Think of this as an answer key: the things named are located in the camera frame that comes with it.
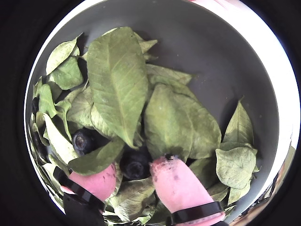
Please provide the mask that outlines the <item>pink tipped gripper finger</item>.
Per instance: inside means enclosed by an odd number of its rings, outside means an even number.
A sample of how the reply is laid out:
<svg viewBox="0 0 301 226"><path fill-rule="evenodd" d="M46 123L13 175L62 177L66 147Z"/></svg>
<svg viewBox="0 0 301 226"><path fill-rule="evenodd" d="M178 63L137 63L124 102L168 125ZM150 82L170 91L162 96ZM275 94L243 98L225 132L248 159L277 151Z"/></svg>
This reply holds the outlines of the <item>pink tipped gripper finger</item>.
<svg viewBox="0 0 301 226"><path fill-rule="evenodd" d="M69 176L55 167L54 178L63 191L63 208L74 226L106 226L104 220L105 200L116 187L116 167L111 164L103 171L82 176L72 172Z"/></svg>
<svg viewBox="0 0 301 226"><path fill-rule="evenodd" d="M223 226L225 212L191 169L179 158L164 156L150 163L157 196L169 210L167 226Z"/></svg>

